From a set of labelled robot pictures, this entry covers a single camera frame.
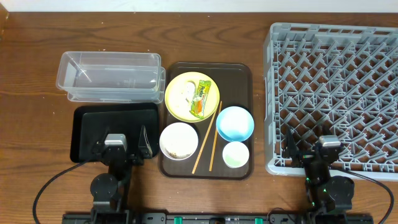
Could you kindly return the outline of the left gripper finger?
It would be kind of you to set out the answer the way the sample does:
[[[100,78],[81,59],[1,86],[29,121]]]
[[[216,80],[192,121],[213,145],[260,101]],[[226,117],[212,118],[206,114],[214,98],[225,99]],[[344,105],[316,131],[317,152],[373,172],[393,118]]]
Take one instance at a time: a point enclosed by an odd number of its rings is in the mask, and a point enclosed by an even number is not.
[[[109,134],[109,127],[107,126],[104,130],[104,133],[94,143],[93,152],[102,152],[104,150],[105,140],[108,134]]]
[[[144,159],[152,159],[152,148],[150,146],[150,142],[147,137],[146,127],[144,125],[141,126],[138,150],[140,150]]]

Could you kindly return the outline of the white bowl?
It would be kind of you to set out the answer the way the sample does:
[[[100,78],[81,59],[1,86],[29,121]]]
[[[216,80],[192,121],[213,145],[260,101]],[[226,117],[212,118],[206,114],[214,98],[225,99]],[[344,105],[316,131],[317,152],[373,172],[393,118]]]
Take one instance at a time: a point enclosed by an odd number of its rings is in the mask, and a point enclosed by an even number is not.
[[[195,153],[198,147],[198,134],[187,123],[173,123],[162,131],[159,146],[165,157],[182,161]]]

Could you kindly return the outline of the small white green cup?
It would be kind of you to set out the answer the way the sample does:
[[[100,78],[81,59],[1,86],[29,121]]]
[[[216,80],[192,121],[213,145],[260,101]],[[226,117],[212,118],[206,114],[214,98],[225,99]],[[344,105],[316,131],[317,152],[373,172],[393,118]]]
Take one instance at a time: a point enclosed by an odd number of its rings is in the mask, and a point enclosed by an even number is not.
[[[233,141],[223,148],[224,163],[232,169],[242,167],[249,160],[249,149],[242,142]]]

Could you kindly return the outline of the yellow plate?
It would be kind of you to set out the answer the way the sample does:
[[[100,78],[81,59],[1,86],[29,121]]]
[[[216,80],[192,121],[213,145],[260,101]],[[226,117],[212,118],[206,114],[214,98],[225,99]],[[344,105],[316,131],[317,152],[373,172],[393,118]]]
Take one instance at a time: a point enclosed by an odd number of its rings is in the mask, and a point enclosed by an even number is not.
[[[197,118],[190,113],[191,103],[187,103],[184,97],[185,83],[194,82],[196,88],[200,80],[211,81],[211,88],[205,104],[205,116],[203,119]],[[165,105],[169,113],[178,120],[197,123],[209,118],[218,108],[220,101],[220,91],[213,79],[200,72],[184,72],[177,75],[168,84],[165,91]]]

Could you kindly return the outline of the light blue bowl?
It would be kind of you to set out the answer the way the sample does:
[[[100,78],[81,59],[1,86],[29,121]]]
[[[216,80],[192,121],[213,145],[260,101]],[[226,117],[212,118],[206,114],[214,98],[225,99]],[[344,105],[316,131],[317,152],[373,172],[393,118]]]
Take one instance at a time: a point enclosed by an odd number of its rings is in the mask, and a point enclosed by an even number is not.
[[[251,113],[239,106],[223,109],[216,119],[218,134],[226,141],[243,142],[254,132],[254,119]]]

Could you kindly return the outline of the green orange snack wrapper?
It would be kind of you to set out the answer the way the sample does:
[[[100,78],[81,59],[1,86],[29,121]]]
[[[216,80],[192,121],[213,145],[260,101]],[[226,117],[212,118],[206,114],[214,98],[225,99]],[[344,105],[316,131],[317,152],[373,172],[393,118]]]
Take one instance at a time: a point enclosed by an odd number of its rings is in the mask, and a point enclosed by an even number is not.
[[[199,84],[195,90],[195,94],[193,96],[193,100],[191,103],[190,113],[200,119],[203,119],[205,116],[205,104],[208,93],[211,88],[211,81],[209,80],[200,80]]]

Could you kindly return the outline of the white tissue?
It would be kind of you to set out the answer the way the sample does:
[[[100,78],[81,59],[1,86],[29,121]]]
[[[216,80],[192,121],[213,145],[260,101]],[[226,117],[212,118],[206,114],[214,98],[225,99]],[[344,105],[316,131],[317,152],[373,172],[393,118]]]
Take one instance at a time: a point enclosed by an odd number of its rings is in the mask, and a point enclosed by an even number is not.
[[[188,81],[185,83],[184,97],[187,103],[191,103],[195,95],[196,85],[194,82]]]

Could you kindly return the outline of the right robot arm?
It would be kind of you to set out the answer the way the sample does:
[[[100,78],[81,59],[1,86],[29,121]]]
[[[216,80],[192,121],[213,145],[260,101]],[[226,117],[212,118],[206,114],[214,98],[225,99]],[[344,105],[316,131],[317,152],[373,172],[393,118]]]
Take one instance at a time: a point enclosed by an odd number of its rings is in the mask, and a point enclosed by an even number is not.
[[[305,188],[312,208],[303,218],[307,223],[347,223],[345,211],[352,209],[354,182],[349,177],[330,174],[330,165],[338,160],[343,144],[325,126],[323,134],[309,149],[299,149],[292,131],[285,134],[283,158],[291,158],[292,167],[305,171]]]

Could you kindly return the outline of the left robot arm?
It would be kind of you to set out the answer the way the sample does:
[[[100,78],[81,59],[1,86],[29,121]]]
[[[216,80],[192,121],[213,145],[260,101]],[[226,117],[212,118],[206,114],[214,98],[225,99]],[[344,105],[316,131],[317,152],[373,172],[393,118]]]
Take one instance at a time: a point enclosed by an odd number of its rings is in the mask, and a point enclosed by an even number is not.
[[[134,166],[142,166],[144,159],[153,157],[146,127],[141,126],[137,145],[132,149],[128,148],[124,134],[110,134],[107,129],[91,151],[97,161],[108,166],[108,171],[91,182],[90,223],[132,223],[134,217],[125,208],[131,171]]]

